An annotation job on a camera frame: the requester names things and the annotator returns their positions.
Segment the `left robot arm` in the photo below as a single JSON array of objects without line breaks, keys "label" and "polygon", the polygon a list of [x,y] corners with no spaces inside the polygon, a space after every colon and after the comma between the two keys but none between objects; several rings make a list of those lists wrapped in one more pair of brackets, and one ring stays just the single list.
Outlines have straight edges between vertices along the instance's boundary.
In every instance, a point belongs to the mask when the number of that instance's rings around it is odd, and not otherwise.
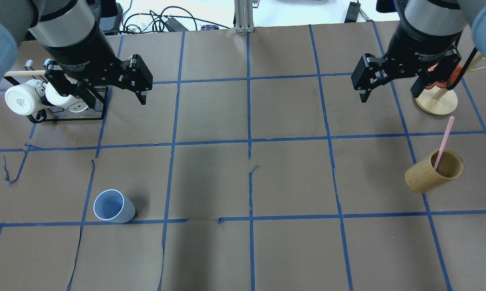
[{"label": "left robot arm", "polygon": [[93,87],[134,92],[146,104],[153,76],[142,57],[121,61],[84,0],[0,0],[0,81],[30,32],[53,58],[45,77],[62,96],[94,104]]}]

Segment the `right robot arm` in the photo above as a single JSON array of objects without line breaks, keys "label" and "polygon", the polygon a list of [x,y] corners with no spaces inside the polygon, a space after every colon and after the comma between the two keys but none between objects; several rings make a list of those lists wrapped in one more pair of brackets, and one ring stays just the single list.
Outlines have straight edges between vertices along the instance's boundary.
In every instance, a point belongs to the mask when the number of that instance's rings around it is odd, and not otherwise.
[{"label": "right robot arm", "polygon": [[475,51],[486,57],[486,0],[395,0],[399,23],[383,57],[362,55],[351,80],[363,103],[372,90],[394,79],[417,77],[411,94],[435,82],[455,85],[452,72],[461,61],[457,40],[471,28]]}]

